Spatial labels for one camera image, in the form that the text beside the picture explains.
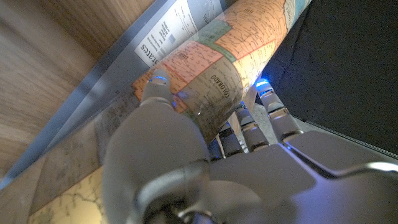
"wood grain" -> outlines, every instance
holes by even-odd
[[[40,0],[40,5],[98,60],[153,2]]]
[[[0,178],[154,0],[0,0]]]

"orange map region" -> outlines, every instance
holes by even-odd
[[[275,50],[275,41],[262,46],[245,57],[233,62],[241,80],[243,92],[247,92],[271,59]]]
[[[188,40],[163,59],[162,63],[186,83],[190,83],[221,57],[223,57],[221,53]]]
[[[236,2],[216,18],[227,22],[232,29],[215,43],[231,52],[237,60],[273,40],[279,46],[287,34],[284,3],[285,0]]]
[[[171,92],[177,94],[188,83],[222,57],[221,53],[203,44],[191,40],[186,41],[160,63],[157,63],[148,72],[139,77],[132,84],[135,90],[134,93],[141,100],[142,92],[154,71],[156,69],[163,69],[169,75]],[[187,109],[185,103],[177,96],[174,96],[174,102],[175,109],[179,113]]]
[[[187,105],[176,95],[173,95],[173,100],[175,102],[174,109],[178,113],[184,112],[188,107]]]

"robotic hand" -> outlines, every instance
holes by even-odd
[[[329,134],[303,133],[266,80],[256,84],[279,143],[244,104],[206,146],[172,108],[156,70],[142,103],[114,133],[103,172],[110,223],[398,223],[398,161]]]

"rolled map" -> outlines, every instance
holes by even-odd
[[[238,0],[138,78],[132,84],[135,95],[141,100],[154,70],[165,70],[175,109],[210,142],[309,3]]]

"dark background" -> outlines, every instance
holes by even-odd
[[[313,0],[262,77],[289,111],[398,154],[398,2]]]

